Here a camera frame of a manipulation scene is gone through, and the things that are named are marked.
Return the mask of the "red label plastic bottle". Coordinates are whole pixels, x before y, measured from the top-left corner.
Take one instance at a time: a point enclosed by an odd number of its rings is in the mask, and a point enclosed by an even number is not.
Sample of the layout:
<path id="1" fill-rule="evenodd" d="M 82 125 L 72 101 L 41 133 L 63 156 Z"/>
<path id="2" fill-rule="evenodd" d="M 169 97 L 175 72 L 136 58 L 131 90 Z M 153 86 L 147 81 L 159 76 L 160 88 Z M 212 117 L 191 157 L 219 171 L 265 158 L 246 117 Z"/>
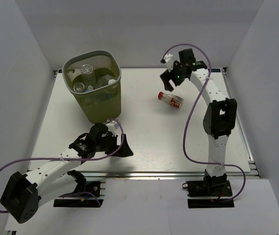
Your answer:
<path id="1" fill-rule="evenodd" d="M 179 109 L 184 102 L 184 99 L 180 96 L 173 94 L 165 94 L 163 92 L 160 92 L 158 94 L 158 99 L 177 109 Z"/>

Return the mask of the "white label clear bottle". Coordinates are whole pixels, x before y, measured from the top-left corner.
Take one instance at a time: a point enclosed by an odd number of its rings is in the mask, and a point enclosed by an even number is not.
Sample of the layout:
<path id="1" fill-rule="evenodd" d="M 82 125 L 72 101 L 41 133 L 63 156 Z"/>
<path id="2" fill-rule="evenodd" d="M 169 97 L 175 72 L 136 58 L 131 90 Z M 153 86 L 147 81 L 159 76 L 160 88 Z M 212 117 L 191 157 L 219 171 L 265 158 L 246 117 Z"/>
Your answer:
<path id="1" fill-rule="evenodd" d="M 113 76 L 106 74 L 97 80 L 95 89 L 110 85 L 110 84 L 114 83 L 115 81 L 116 81 L 116 79 Z"/>

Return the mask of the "slim clear plastic bottle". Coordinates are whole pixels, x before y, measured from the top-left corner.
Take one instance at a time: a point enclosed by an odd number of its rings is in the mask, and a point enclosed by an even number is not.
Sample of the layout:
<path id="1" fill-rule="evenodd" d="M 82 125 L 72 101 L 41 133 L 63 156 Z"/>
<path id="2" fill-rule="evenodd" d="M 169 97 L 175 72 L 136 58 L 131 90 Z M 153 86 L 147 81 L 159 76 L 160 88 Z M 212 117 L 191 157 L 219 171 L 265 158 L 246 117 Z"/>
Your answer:
<path id="1" fill-rule="evenodd" d="M 84 93 L 85 92 L 85 86 L 81 82 L 77 82 L 73 85 L 73 90 L 77 93 Z"/>

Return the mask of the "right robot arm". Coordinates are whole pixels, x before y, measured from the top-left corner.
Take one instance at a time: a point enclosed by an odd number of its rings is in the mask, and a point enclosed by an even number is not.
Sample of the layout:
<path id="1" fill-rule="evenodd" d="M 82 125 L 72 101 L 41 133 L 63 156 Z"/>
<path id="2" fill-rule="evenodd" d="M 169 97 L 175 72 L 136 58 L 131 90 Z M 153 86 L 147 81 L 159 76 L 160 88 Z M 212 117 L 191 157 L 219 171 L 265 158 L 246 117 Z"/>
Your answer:
<path id="1" fill-rule="evenodd" d="M 165 53 L 161 63 L 167 67 L 160 76 L 165 90 L 171 92 L 188 79 L 200 92 L 197 98 L 203 98 L 207 105 L 203 129 L 209 142 L 208 162 L 199 186 L 207 194 L 215 195 L 227 184 L 226 145 L 235 127 L 237 102 L 217 87 L 211 78 L 211 65 L 197 61 L 192 49 L 180 51 L 178 60 Z"/>

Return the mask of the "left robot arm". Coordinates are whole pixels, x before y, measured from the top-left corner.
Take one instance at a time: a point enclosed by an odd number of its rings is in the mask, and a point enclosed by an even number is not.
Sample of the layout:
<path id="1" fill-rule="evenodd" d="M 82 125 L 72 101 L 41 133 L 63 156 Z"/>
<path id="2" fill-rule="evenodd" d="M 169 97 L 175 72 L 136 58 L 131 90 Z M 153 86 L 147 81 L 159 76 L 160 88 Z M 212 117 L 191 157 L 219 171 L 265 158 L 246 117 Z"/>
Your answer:
<path id="1" fill-rule="evenodd" d="M 1 196 L 0 203 L 19 223 L 29 221 L 38 209 L 59 196 L 88 194 L 85 177 L 76 170 L 97 152 L 106 156 L 130 157 L 133 152 L 125 133 L 118 139 L 116 121 L 96 123 L 87 133 L 78 136 L 66 150 L 35 170 L 12 174 Z"/>

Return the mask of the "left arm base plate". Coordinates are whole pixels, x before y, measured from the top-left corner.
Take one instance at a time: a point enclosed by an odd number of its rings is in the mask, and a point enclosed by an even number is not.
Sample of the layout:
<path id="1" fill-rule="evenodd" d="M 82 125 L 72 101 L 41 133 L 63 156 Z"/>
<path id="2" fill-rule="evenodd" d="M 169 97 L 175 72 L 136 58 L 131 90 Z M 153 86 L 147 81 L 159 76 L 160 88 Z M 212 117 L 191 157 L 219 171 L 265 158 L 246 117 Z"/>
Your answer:
<path id="1" fill-rule="evenodd" d="M 105 181 L 91 180 L 77 186 L 72 193 L 58 197 L 54 208 L 100 208 L 104 201 Z"/>

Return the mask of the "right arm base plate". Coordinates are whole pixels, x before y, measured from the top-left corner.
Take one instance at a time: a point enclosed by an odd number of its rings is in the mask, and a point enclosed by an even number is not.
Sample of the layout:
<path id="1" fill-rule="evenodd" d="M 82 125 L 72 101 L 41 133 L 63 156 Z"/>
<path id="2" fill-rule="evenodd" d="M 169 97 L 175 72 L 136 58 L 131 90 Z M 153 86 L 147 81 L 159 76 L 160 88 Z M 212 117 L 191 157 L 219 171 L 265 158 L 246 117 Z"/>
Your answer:
<path id="1" fill-rule="evenodd" d="M 187 190 L 189 209 L 234 208 L 234 200 L 229 200 L 233 196 L 229 180 L 212 192 L 207 190 L 203 181 L 187 181 L 182 188 Z"/>

